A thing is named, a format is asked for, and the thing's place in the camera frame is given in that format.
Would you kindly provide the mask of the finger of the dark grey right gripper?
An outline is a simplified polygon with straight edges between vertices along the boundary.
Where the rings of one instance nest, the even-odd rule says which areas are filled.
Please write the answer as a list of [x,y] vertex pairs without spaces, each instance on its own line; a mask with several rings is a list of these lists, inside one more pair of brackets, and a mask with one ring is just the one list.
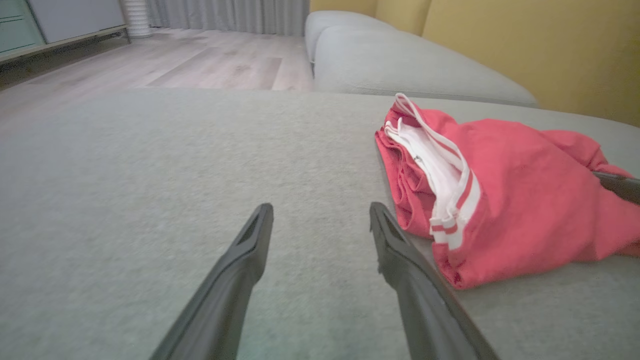
[[613,192],[625,201],[640,205],[640,178],[624,177],[622,175],[604,172],[592,172],[602,187]]

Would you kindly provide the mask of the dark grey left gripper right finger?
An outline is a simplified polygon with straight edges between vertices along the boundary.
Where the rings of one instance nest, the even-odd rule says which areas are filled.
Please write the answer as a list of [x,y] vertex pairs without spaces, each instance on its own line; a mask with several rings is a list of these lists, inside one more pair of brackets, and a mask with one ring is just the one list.
[[500,360],[386,205],[372,202],[369,214],[378,271],[397,294],[411,360]]

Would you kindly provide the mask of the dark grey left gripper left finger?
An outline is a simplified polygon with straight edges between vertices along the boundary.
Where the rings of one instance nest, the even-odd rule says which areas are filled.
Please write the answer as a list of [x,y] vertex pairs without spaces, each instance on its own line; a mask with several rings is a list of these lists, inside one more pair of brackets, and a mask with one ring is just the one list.
[[274,207],[261,203],[217,260],[150,360],[236,360],[254,286],[262,278]]

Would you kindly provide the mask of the red and white striped jersey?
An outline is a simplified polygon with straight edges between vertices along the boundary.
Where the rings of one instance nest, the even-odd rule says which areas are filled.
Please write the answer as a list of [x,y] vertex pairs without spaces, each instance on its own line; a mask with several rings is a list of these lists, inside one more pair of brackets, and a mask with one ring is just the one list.
[[398,225],[432,241],[455,289],[612,255],[640,259],[640,205],[595,175],[630,173],[589,136],[496,119],[457,123],[397,93],[374,137]]

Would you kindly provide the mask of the large grey sofa seat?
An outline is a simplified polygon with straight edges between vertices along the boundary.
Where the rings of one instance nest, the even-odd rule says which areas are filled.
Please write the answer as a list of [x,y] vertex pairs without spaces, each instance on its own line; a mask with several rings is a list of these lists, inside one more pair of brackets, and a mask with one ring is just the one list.
[[238,360],[410,360],[370,233],[393,102],[145,88],[0,114],[0,360],[149,360],[262,203]]

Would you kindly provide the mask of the yellow sofa back cushion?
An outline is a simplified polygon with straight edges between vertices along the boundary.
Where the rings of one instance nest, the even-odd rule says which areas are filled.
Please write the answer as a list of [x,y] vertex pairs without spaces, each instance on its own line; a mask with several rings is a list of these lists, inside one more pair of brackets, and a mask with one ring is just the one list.
[[640,0],[432,0],[423,36],[542,109],[640,127]]
[[378,0],[310,0],[310,12],[338,10],[374,17]]
[[377,0],[375,18],[397,30],[421,36],[432,0]]

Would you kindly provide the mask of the grey sofa cushion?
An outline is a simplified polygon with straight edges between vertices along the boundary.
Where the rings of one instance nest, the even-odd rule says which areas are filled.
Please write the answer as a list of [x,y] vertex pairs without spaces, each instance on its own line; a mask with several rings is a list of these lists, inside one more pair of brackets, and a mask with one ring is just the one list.
[[330,27],[364,27],[395,30],[395,27],[366,14],[340,10],[320,10],[311,12],[305,21],[304,39],[307,57],[315,62],[318,39]]
[[318,37],[313,70],[316,92],[538,106],[509,77],[400,30],[329,27]]

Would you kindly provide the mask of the grey curtain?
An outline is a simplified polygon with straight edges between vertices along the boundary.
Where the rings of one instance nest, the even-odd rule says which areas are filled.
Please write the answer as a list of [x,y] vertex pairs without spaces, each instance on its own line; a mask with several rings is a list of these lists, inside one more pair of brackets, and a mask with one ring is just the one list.
[[153,28],[304,35],[310,0],[145,0]]

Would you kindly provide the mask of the white ribbed cylinder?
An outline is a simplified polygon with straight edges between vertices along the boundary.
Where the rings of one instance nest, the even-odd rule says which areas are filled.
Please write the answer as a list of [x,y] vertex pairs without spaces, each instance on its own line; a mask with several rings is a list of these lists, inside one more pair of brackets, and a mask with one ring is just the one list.
[[153,35],[147,0],[119,0],[126,19],[126,33],[130,39],[144,39]]

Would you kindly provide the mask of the grey and teal cabinet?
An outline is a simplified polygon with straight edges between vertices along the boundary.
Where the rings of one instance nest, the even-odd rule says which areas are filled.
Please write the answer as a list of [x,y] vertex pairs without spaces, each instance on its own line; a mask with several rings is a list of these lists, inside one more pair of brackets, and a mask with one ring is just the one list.
[[0,0],[0,64],[122,34],[121,0]]

